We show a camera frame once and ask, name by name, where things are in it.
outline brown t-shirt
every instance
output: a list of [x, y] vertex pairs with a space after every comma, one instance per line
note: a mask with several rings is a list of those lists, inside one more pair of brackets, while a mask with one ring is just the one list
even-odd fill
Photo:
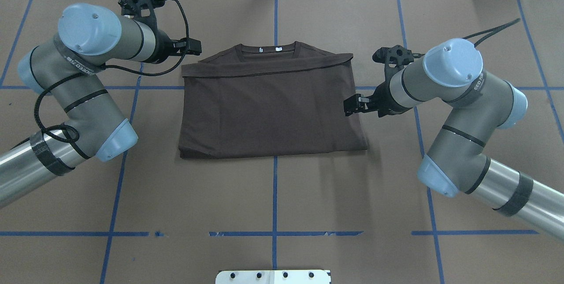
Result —
[[183, 158], [237, 158], [366, 149], [354, 95], [351, 53], [295, 41], [236, 45], [183, 65]]

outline black cable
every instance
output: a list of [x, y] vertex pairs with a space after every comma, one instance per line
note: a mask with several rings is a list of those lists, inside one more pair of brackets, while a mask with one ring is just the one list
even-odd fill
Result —
[[[39, 97], [37, 97], [36, 103], [35, 103], [35, 107], [33, 109], [33, 117], [35, 118], [35, 121], [37, 123], [37, 126], [40, 128], [41, 133], [50, 136], [53, 139], [56, 139], [59, 142], [63, 142], [63, 143], [73, 143], [78, 141], [78, 139], [80, 138], [80, 134], [78, 133], [77, 129], [75, 129], [74, 127], [71, 127], [70, 125], [66, 125], [66, 124], [60, 124], [60, 125], [54, 125], [52, 127], [45, 127], [45, 125], [43, 125], [43, 123], [41, 122], [41, 119], [39, 117], [39, 107], [41, 105], [41, 101], [43, 101], [43, 98], [48, 95], [48, 93], [50, 93], [54, 88], [62, 85], [63, 83], [78, 78], [78, 77], [82, 77], [84, 76], [82, 73], [75, 73], [74, 75], [70, 75], [64, 79], [61, 79], [60, 81], [57, 81], [56, 83], [52, 84], [50, 87], [48, 87], [47, 89], [45, 89], [40, 95]], [[62, 138], [59, 137], [57, 135], [54, 135], [53, 133], [51, 133], [51, 131], [56, 131], [56, 130], [61, 130], [61, 131], [69, 131], [69, 132], [73, 132], [76, 136], [73, 138], [71, 135], [71, 138], [67, 139], [67, 138]]]
[[513, 26], [516, 23], [520, 22], [521, 19], [515, 19], [513, 21], [510, 21], [509, 23], [504, 23], [503, 25], [500, 25], [498, 27], [494, 27], [494, 28], [490, 28], [490, 29], [486, 29], [484, 31], [480, 31], [479, 33], [474, 33], [472, 35], [468, 35], [466, 37], [463, 37], [463, 39], [469, 39], [471, 37], [476, 37], [479, 35], [483, 35], [485, 33], [489, 33], [487, 35], [485, 35], [484, 37], [480, 38], [478, 41], [476, 41], [474, 43], [474, 47], [477, 47], [479, 44], [482, 43], [482, 41], [485, 41], [486, 39], [488, 39], [489, 37], [492, 37], [493, 35], [499, 33], [500, 31], [502, 31], [503, 29], [506, 29], [507, 27]]
[[[180, 9], [180, 12], [182, 14], [182, 19], [184, 19], [184, 25], [186, 26], [186, 42], [189, 42], [188, 19], [186, 19], [186, 14], [184, 13], [184, 9], [182, 8], [182, 5], [180, 5], [180, 1], [178, 1], [178, 0], [173, 0], [173, 1], [175, 1], [175, 3], [177, 3], [178, 9]], [[145, 73], [145, 72], [142, 72], [142, 71], [135, 71], [133, 69], [122, 67], [122, 66], [119, 66], [119, 65], [103, 65], [102, 67], [104, 69], [107, 69], [107, 68], [120, 69], [120, 70], [127, 71], [127, 72], [130, 72], [130, 73], [135, 73], [136, 75], [146, 75], [147, 77], [156, 77], [158, 75], [165, 75], [165, 74], [173, 71], [174, 69], [176, 69], [180, 65], [180, 63], [182, 62], [184, 57], [186, 56], [186, 53], [188, 52], [188, 50], [189, 50], [188, 47], [185, 47], [185, 49], [181, 53], [180, 59], [178, 59], [177, 63], [175, 63], [175, 65], [173, 67], [171, 67], [170, 69], [167, 69], [167, 70], [165, 70], [163, 72], [159, 72], [159, 73]]]

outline metal mount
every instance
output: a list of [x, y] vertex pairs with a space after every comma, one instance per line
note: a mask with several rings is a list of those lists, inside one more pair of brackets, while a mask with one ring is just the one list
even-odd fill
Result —
[[330, 284], [329, 270], [221, 271], [215, 284]]

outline blue tape line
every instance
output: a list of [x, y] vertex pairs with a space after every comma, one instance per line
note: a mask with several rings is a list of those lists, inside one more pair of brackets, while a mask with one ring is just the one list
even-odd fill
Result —
[[274, 45], [278, 45], [278, 0], [274, 0]]
[[0, 89], [12, 89], [12, 90], [16, 90], [16, 89], [29, 89], [30, 87], [26, 87], [26, 86], [2, 86], [0, 87]]
[[149, 236], [149, 232], [113, 232], [112, 236]]
[[209, 232], [210, 236], [357, 236], [364, 231], [225, 231]]
[[0, 236], [149, 236], [149, 232], [0, 231]]
[[407, 37], [405, 36], [405, 25], [403, 25], [403, 12], [401, 11], [401, 0], [397, 1], [397, 12], [399, 13], [399, 23], [401, 25], [401, 37], [403, 37], [403, 47], [407, 48]]
[[539, 234], [534, 230], [440, 230], [440, 231], [412, 231], [411, 235], [512, 235]]
[[276, 270], [278, 266], [278, 256], [276, 248], [278, 239], [278, 156], [274, 156], [274, 170], [272, 171], [272, 269]]
[[357, 90], [376, 90], [376, 87], [355, 87]]
[[419, 110], [417, 107], [413, 108], [415, 114], [415, 127], [417, 128], [417, 139], [419, 140], [419, 153], [421, 157], [425, 156], [425, 147], [423, 146], [423, 135], [421, 134], [421, 122], [419, 121]]
[[278, 236], [357, 236], [364, 231], [280, 231]]
[[[143, 72], [143, 63], [139, 67], [139, 71]], [[133, 124], [133, 117], [135, 116], [135, 107], [137, 106], [137, 97], [139, 97], [139, 86], [141, 85], [141, 75], [137, 78], [137, 84], [135, 85], [135, 94], [133, 95], [133, 104], [131, 105], [131, 114], [129, 116], [129, 123]], [[115, 228], [115, 217], [117, 216], [117, 208], [119, 205], [119, 196], [121, 195], [121, 186], [123, 184], [123, 174], [125, 174], [125, 161], [127, 159], [127, 151], [123, 152], [123, 158], [121, 159], [121, 168], [119, 170], [119, 179], [117, 181], [117, 188], [115, 190], [115, 199], [113, 201], [113, 210], [111, 211], [111, 221], [109, 224], [109, 236], [106, 243], [106, 251], [104, 254], [104, 263], [102, 264], [102, 272], [100, 276], [100, 284], [104, 284], [105, 275], [108, 269], [109, 262], [109, 252], [111, 250], [111, 240], [113, 238], [113, 230]]]
[[433, 196], [431, 189], [427, 187], [427, 203], [429, 204], [429, 212], [431, 214], [431, 227], [433, 228], [433, 242], [435, 242], [435, 254], [437, 256], [437, 267], [439, 268], [439, 280], [441, 284], [445, 284], [445, 275], [443, 274], [443, 260], [441, 259], [441, 248], [439, 247], [439, 236], [437, 234], [437, 221], [435, 220], [435, 209], [433, 206]]
[[16, 45], [18, 44], [18, 40], [20, 39], [20, 35], [22, 34], [22, 29], [24, 28], [24, 23], [26, 22], [26, 18], [28, 17], [28, 13], [30, 12], [32, 2], [33, 0], [28, 1], [26, 11], [24, 12], [22, 21], [20, 22], [20, 27], [18, 27], [16, 38], [14, 38], [14, 43], [12, 43], [12, 49], [10, 49], [8, 60], [6, 61], [6, 65], [4, 65], [4, 71], [2, 72], [2, 76], [0, 77], [0, 86], [4, 83], [4, 79], [6, 78], [6, 74], [8, 73], [8, 68], [10, 67], [10, 62], [12, 61], [12, 55], [14, 55], [14, 51], [16, 50]]
[[[403, 37], [403, 47], [407, 48], [407, 37], [405, 35], [405, 24], [403, 22], [403, 11], [401, 11], [401, 0], [397, 0], [397, 12], [399, 14], [399, 23], [401, 26], [401, 37]], [[421, 123], [419, 122], [419, 111], [417, 107], [413, 108], [415, 114], [415, 125], [417, 126], [417, 138], [419, 139], [419, 152], [421, 157], [425, 156], [425, 147], [423, 146], [423, 135], [421, 135]], [[445, 276], [443, 274], [443, 261], [441, 260], [441, 248], [439, 246], [439, 237], [437, 236], [437, 222], [435, 221], [435, 210], [433, 208], [433, 197], [431, 196], [431, 189], [427, 188], [427, 203], [429, 205], [429, 212], [431, 216], [431, 226], [433, 226], [433, 240], [435, 242], [435, 255], [437, 256], [437, 268], [439, 270], [439, 280], [441, 284], [445, 283]]]
[[556, 107], [554, 106], [554, 101], [552, 100], [552, 95], [550, 95], [550, 90], [548, 89], [548, 83], [546, 82], [546, 77], [544, 76], [544, 71], [542, 70], [542, 65], [540, 65], [540, 60], [538, 59], [538, 53], [536, 52], [536, 47], [534, 46], [534, 42], [532, 41], [531, 32], [529, 31], [527, 25], [527, 19], [525, 19], [525, 14], [523, 12], [523, 6], [521, 5], [521, 0], [517, 0], [517, 6], [519, 7], [519, 13], [521, 15], [521, 19], [523, 21], [523, 26], [525, 28], [525, 32], [527, 33], [527, 38], [531, 45], [532, 54], [534, 55], [534, 60], [536, 61], [536, 66], [538, 67], [538, 72], [540, 73], [540, 78], [542, 79], [542, 85], [544, 85], [544, 89], [546, 90], [546, 95], [548, 97], [548, 101], [550, 102], [550, 108], [552, 109], [552, 114], [554, 115], [554, 119], [556, 120], [556, 126], [558, 127], [558, 132], [560, 132], [560, 139], [564, 143], [564, 131], [562, 131], [562, 124], [560, 123], [560, 117], [558, 117], [558, 113], [556, 112]]

